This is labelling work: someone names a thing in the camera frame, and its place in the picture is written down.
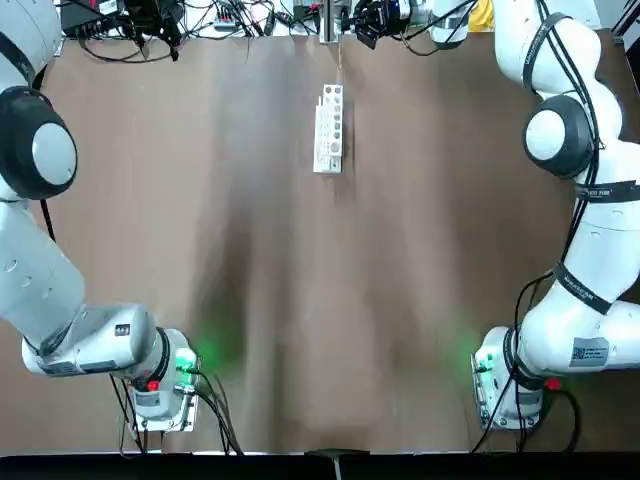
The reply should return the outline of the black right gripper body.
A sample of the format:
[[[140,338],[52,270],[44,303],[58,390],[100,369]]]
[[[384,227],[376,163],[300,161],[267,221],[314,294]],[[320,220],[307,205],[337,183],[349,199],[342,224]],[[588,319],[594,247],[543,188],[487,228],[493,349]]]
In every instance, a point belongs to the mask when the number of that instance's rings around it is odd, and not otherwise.
[[[379,11],[382,25],[400,25],[409,21],[408,0],[375,1],[374,6]]]

